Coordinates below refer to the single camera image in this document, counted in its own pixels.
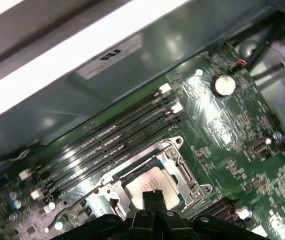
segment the green circuit board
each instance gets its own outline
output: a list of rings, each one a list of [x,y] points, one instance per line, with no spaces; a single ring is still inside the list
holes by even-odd
[[[230,58],[237,59],[231,47],[225,51]],[[151,137],[150,141],[182,136],[184,143],[179,151],[195,178],[200,184],[213,186],[206,201],[188,213],[188,217],[192,218],[222,197],[238,199],[252,211],[249,230],[261,225],[269,239],[284,240],[285,133],[245,69],[233,75],[237,87],[232,95],[216,97],[212,93],[215,76],[226,74],[233,66],[233,61],[226,61],[218,55],[209,56],[204,51],[24,159],[5,177],[12,185],[17,185],[22,193],[29,193],[31,186],[21,185],[17,181],[20,171],[46,162],[65,146],[169,83],[187,118],[177,126]],[[282,136],[281,140],[274,140],[275,133]],[[249,147],[262,138],[272,140],[268,148],[259,154],[250,151]],[[65,198],[73,200],[83,194],[74,191]],[[69,229],[81,224],[77,220],[69,220],[69,223]],[[11,239],[6,237],[7,231],[7,228],[0,230],[5,240]]]

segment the screw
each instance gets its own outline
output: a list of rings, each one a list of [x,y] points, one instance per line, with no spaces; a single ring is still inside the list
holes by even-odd
[[[201,77],[204,74],[204,71],[201,69],[197,69],[196,72],[194,73],[196,76]]]
[[[208,223],[209,219],[207,217],[202,216],[201,218],[199,218],[200,221],[202,221],[203,223]]]
[[[176,155],[176,151],[173,148],[169,148],[166,151],[168,158],[172,159]]]
[[[208,192],[210,192],[210,191],[212,190],[212,188],[211,188],[210,186],[206,186],[206,187],[204,188],[204,190],[208,193]]]
[[[176,139],[176,144],[181,144],[182,143],[182,139],[181,138],[177,138]]]
[[[172,216],[175,215],[175,213],[174,213],[173,211],[168,211],[168,212],[166,212],[166,215],[167,215],[168,217],[172,217]]]

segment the white label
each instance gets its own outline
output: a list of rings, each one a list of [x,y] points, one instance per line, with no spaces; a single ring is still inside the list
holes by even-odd
[[[136,52],[142,46],[143,37],[140,33],[131,37],[127,41],[119,44],[118,46],[115,46],[104,54],[100,55],[99,57],[79,69],[77,73],[88,80],[93,76],[101,73],[103,70],[110,67],[111,65]]]

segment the cable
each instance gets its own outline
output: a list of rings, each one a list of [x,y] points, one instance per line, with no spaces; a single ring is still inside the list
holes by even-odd
[[[257,14],[257,10],[262,10],[263,8],[267,7],[276,7],[279,11],[282,13],[285,13],[285,6],[278,3],[276,0],[272,2],[267,3],[260,3],[256,6],[251,7],[250,9],[246,10],[243,14],[241,14],[241,17],[239,20],[234,24],[230,29],[227,29],[227,31],[222,35],[222,39],[219,41],[217,46],[217,52],[220,53],[222,48],[224,47],[225,42],[227,41],[228,37],[232,35],[237,29],[242,27],[245,24],[249,24],[249,20],[252,19],[253,14]]]
[[[18,157],[15,157],[15,158],[10,158],[8,159],[9,162],[15,162],[15,161],[18,161],[18,160],[21,160],[23,158],[25,158],[29,153],[30,153],[30,149],[26,149],[24,151],[22,151]]]
[[[82,201],[84,201],[86,198],[88,198],[91,194],[98,191],[100,187],[101,187],[100,185],[96,186],[90,192],[88,192],[83,197],[81,197],[77,201],[75,201],[72,205],[70,205],[70,206],[64,208],[63,210],[61,210],[60,212],[58,212],[56,214],[56,216],[54,217],[54,219],[52,220],[52,222],[44,229],[44,232],[48,233],[55,226],[55,223],[62,217],[62,215],[65,212],[73,210],[75,207],[77,207],[78,204],[80,204]]]

